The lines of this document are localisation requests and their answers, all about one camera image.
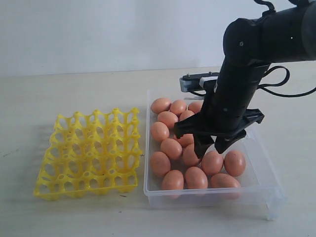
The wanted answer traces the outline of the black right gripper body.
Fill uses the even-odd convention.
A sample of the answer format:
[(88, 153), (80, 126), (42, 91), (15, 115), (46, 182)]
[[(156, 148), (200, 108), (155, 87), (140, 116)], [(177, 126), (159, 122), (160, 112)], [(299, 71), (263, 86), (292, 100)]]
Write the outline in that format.
[(269, 63), (236, 67), (224, 61), (214, 87), (208, 87), (201, 111), (174, 125), (174, 134), (210, 135), (231, 138), (264, 118), (248, 105)]

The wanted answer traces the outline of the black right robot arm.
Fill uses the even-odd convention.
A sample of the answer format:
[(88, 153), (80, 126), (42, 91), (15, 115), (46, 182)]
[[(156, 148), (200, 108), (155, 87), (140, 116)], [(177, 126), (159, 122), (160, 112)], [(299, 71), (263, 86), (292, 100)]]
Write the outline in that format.
[(246, 136), (246, 128), (260, 123), (264, 115), (248, 105), (257, 89), (268, 91), (261, 79), (285, 62), (313, 61), (316, 58), (316, 3), (295, 0), (293, 7), (268, 10), (258, 19), (239, 18), (225, 30), (224, 61), (220, 72), (185, 75), (182, 92), (204, 90), (200, 112), (174, 126), (177, 138), (194, 137), (194, 151), (202, 158), (210, 146), (223, 153)]

